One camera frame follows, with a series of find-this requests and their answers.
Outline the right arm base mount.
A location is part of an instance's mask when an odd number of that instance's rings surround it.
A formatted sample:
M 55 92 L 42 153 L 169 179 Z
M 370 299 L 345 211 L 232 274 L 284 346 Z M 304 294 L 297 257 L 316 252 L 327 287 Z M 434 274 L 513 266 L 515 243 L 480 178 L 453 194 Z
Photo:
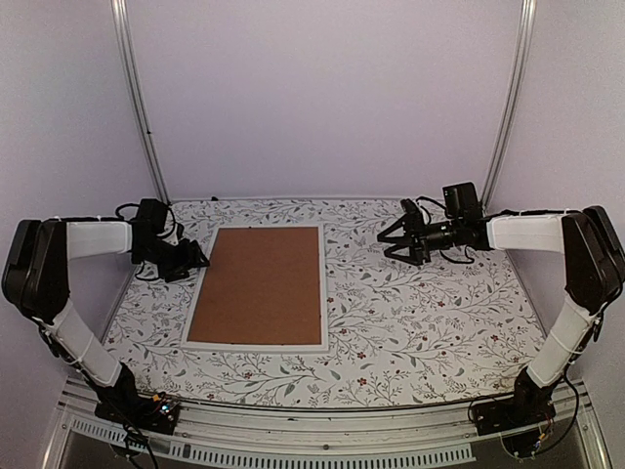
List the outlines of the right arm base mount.
M 510 398 L 470 405 L 469 419 L 480 436 L 547 421 L 556 416 L 552 402 L 556 386 L 539 387 L 523 370 Z

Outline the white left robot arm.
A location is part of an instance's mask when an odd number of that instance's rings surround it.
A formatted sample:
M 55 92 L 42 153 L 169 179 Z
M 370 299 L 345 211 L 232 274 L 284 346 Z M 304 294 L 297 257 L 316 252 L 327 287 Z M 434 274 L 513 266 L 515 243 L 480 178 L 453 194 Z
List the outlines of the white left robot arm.
M 20 313 L 37 324 L 78 366 L 103 388 L 122 375 L 114 358 L 80 317 L 69 289 L 69 262 L 105 254 L 130 254 L 151 263 L 166 282 L 209 266 L 198 242 L 162 237 L 148 222 L 112 219 L 22 220 L 18 223 L 2 276 L 2 291 Z

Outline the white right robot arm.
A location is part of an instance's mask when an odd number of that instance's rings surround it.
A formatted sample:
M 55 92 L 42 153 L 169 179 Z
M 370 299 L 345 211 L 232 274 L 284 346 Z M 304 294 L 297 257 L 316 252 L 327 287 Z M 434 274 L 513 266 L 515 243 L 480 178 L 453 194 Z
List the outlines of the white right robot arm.
M 382 230 L 386 257 L 413 266 L 434 251 L 468 246 L 476 251 L 532 250 L 560 253 L 564 261 L 562 310 L 536 357 L 523 372 L 535 388 L 561 379 L 570 360 L 600 328 L 606 307 L 624 284 L 624 249 L 606 210 L 503 211 L 486 216 L 482 209 L 449 209 L 446 219 L 426 223 L 411 200 L 401 203 L 403 215 Z

